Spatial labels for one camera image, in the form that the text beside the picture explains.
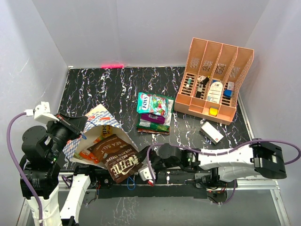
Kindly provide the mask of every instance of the black marble surface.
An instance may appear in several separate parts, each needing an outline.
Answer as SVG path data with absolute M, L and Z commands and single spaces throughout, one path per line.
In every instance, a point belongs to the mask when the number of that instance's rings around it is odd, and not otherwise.
M 229 126 L 210 121 L 224 135 L 217 145 L 211 144 L 199 132 L 205 119 L 180 112 L 173 113 L 169 136 L 137 132 L 138 93 L 150 92 L 176 97 L 183 73 L 184 67 L 72 69 L 68 73 L 60 112 L 69 116 L 81 116 L 102 104 L 120 122 L 140 149 L 154 143 L 221 149 L 248 141 L 249 135 L 239 106 Z M 65 160 L 63 169 L 73 169 L 75 163 Z

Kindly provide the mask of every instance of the white box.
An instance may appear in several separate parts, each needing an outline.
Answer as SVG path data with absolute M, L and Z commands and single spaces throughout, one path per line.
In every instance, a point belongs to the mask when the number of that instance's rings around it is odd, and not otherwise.
M 209 138 L 214 144 L 217 144 L 224 136 L 214 128 L 209 122 L 201 126 L 200 132 Z

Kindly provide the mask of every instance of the paper bag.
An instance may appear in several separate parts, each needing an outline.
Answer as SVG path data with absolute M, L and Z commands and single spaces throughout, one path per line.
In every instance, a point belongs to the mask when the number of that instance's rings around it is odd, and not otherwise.
M 89 113 L 86 114 L 88 117 L 88 121 L 94 123 L 87 122 L 85 126 L 84 135 L 87 139 L 83 139 L 82 137 L 69 141 L 65 148 L 63 149 L 64 154 L 70 161 L 79 162 L 83 164 L 95 165 L 98 167 L 105 168 L 103 163 L 95 164 L 93 161 L 89 161 L 86 159 L 77 159 L 74 158 L 75 153 L 80 153 L 83 149 L 87 148 L 89 145 L 92 145 L 93 142 L 101 135 L 102 126 L 110 125 L 112 134 L 116 134 L 120 139 L 124 140 L 128 144 L 132 145 L 134 149 L 137 151 L 138 148 L 136 144 L 132 141 L 132 139 L 127 135 L 127 133 L 122 129 L 119 122 L 105 109 L 104 106 L 98 105 L 94 109 L 92 109 Z

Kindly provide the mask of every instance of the desk organizer compartment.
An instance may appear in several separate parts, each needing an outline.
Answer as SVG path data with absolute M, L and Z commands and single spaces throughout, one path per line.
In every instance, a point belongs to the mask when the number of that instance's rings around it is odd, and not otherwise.
M 234 118 L 238 92 L 253 62 L 253 56 L 252 49 L 193 38 L 174 109 L 229 125 Z M 197 78 L 200 76 L 208 77 L 209 82 L 203 86 L 201 97 L 196 98 L 199 86 Z M 191 83 L 186 87 L 189 78 Z M 219 103 L 207 101 L 213 80 L 220 81 L 223 85 Z M 229 81 L 235 84 L 230 98 L 223 95 Z M 210 107 L 218 109 L 216 116 L 209 114 Z

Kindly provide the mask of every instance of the brown snack bag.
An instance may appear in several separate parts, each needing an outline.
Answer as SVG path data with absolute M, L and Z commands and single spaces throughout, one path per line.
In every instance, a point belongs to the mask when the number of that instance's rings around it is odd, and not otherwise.
M 127 142 L 120 139 L 116 134 L 113 134 L 87 149 L 93 153 L 99 161 L 103 161 L 103 158 L 106 157 L 107 154 L 114 153 L 127 145 Z
M 133 146 L 127 145 L 104 157 L 103 163 L 117 184 L 133 175 L 142 167 L 142 163 L 136 157 L 137 153 Z

